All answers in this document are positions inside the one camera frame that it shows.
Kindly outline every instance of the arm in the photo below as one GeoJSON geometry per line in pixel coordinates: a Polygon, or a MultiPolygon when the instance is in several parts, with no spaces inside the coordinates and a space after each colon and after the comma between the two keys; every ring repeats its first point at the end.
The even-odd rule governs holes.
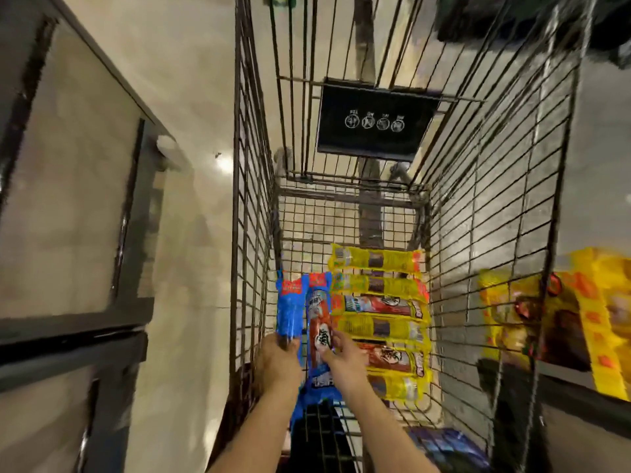
{"type": "Polygon", "coordinates": [[[263,339],[255,369],[261,399],[209,473],[276,471],[303,376],[298,347],[293,343],[281,350],[276,334],[263,339]]]}
{"type": "Polygon", "coordinates": [[[366,357],[347,334],[335,332],[337,353],[320,350],[329,364],[335,386],[357,417],[364,442],[378,473],[438,473],[394,419],[367,379],[366,357]]]}

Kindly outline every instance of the white circular icon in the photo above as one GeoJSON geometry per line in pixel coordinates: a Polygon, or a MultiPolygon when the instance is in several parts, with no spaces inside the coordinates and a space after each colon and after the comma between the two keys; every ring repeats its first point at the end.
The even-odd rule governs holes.
{"type": "Polygon", "coordinates": [[[367,116],[366,118],[362,119],[362,127],[364,129],[370,129],[375,125],[375,118],[373,118],[372,116],[367,116]]]}
{"type": "Polygon", "coordinates": [[[403,131],[404,127],[405,127],[405,123],[401,121],[400,119],[397,119],[395,122],[392,123],[392,126],[390,126],[390,129],[393,132],[401,132],[403,131]]]}
{"type": "Polygon", "coordinates": [[[377,129],[380,131],[385,131],[390,127],[390,120],[388,118],[381,118],[377,121],[377,129]]]}
{"type": "Polygon", "coordinates": [[[347,128],[356,128],[359,124],[359,116],[358,115],[348,115],[344,120],[344,124],[347,128]]]}

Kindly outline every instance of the forearm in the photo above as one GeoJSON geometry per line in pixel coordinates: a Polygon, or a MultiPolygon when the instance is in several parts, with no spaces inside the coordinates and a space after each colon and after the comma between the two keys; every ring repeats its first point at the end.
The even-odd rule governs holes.
{"type": "Polygon", "coordinates": [[[290,389],[264,393],[209,473],[275,472],[297,394],[290,389]]]}
{"type": "Polygon", "coordinates": [[[438,473],[372,391],[354,399],[350,408],[357,417],[377,473],[438,473]]]}

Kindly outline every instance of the shopping cart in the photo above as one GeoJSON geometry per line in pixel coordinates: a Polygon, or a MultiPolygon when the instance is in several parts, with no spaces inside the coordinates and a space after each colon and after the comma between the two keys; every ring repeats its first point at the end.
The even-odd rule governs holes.
{"type": "MultiPolygon", "coordinates": [[[[483,39],[443,43],[437,0],[236,0],[231,386],[219,450],[256,401],[250,364],[274,329],[277,276],[325,271],[336,242],[427,254],[433,380],[418,402],[389,402],[401,424],[462,431],[497,470],[543,469],[538,368],[506,364],[503,351],[483,358],[493,348],[477,274],[542,274],[547,288],[596,0],[542,2],[525,24],[511,6],[527,1],[502,0],[483,39]],[[381,112],[406,102],[405,117],[381,112]],[[391,142],[403,123],[405,147],[391,142]]],[[[370,469],[343,404],[310,407],[296,431],[311,466],[370,469]]]]}

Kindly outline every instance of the person's left hand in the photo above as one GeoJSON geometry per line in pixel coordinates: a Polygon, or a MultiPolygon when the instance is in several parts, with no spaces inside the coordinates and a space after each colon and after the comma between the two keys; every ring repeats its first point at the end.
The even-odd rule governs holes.
{"type": "Polygon", "coordinates": [[[287,350],[278,346],[278,334],[266,335],[261,341],[256,357],[254,374],[262,393],[273,389],[296,392],[304,379],[304,372],[298,362],[300,341],[294,339],[287,350]]]}

